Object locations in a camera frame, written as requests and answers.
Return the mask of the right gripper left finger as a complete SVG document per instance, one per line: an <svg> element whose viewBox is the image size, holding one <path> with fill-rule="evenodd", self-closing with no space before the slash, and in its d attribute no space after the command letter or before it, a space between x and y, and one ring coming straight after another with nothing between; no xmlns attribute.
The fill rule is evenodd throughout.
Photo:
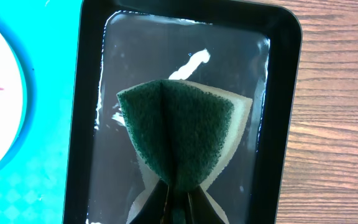
<svg viewBox="0 0 358 224"><path fill-rule="evenodd" d="M130 224L166 224L170 219L170 189L162 180L158 181L140 212Z"/></svg>

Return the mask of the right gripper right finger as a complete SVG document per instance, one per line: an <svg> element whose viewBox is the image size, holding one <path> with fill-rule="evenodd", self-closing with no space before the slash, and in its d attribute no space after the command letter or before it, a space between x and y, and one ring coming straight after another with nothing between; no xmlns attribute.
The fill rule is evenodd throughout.
<svg viewBox="0 0 358 224"><path fill-rule="evenodd" d="M200 186L187 193L186 222L189 224L224 224Z"/></svg>

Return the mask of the green scouring sponge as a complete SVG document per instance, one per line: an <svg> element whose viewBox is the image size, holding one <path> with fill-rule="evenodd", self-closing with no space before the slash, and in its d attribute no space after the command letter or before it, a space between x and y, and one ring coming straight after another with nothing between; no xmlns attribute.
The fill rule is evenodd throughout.
<svg viewBox="0 0 358 224"><path fill-rule="evenodd" d="M120 91L117 98L145 185L127 222L162 180L170 189L169 223L187 223L187 193L197 186L227 223L207 190L238 148L252 99L186 80L143 83Z"/></svg>

